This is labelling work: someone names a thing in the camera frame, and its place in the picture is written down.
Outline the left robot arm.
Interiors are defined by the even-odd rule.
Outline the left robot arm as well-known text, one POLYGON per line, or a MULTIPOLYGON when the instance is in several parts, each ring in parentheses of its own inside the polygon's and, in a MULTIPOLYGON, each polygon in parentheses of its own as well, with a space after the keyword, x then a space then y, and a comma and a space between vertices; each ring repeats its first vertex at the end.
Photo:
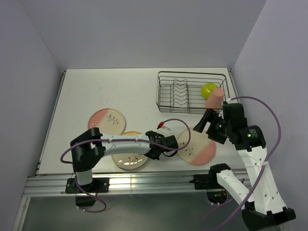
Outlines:
POLYGON ((98 128, 91 128, 70 142, 76 186, 82 192, 92 190, 92 169, 104 156, 136 153, 158 160, 162 153, 177 151, 178 148, 174 135, 164 136, 150 130, 137 135, 114 136, 102 134, 98 128))

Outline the pink cup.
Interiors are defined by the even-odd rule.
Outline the pink cup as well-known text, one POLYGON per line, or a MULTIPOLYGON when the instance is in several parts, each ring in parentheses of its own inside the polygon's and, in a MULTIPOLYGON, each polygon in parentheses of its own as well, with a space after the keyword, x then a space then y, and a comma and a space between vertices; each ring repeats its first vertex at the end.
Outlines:
POLYGON ((205 107, 214 110, 220 110, 223 99, 224 99, 224 90, 221 88, 215 88, 212 91, 211 95, 208 97, 205 103, 205 107))

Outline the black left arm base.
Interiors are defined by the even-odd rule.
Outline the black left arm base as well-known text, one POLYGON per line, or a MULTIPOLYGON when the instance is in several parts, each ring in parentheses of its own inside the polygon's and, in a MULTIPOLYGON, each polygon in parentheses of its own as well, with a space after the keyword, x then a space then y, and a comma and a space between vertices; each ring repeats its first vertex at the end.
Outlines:
MULTIPOLYGON (((109 178, 93 178, 92 183, 81 186, 88 193, 107 193, 109 191, 109 178)), ((82 193, 82 190, 76 185, 74 178, 69 178, 65 188, 66 194, 82 193)))

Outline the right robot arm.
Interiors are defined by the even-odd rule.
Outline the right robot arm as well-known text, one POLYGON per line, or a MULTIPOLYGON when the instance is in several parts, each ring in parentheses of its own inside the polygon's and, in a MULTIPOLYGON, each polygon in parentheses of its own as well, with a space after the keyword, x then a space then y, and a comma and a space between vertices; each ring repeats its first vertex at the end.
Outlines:
POLYGON ((210 167, 206 184, 227 190, 242 210, 242 218, 250 231, 294 220, 295 211, 283 201, 275 184, 262 130, 247 124, 240 103, 224 103, 222 112, 219 116, 214 109, 207 109, 193 130, 201 133, 209 123, 206 131, 209 139, 220 144, 229 140, 243 160, 252 188, 247 189, 225 163, 210 167))

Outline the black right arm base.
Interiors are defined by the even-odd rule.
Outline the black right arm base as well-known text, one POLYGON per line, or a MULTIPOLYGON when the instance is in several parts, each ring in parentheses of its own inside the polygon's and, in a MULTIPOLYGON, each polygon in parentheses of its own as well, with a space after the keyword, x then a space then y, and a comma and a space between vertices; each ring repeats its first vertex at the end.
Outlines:
POLYGON ((194 185, 195 190, 211 190, 217 188, 217 186, 210 181, 208 174, 195 174, 189 183, 194 185))

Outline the green ceramic bowl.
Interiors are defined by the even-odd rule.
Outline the green ceramic bowl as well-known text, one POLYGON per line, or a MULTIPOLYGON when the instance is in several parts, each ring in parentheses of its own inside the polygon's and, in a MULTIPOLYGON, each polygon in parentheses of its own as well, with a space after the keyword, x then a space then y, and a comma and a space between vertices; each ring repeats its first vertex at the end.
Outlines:
POLYGON ((206 83, 201 87, 200 93, 204 99, 208 99, 213 90, 218 88, 215 83, 206 83))

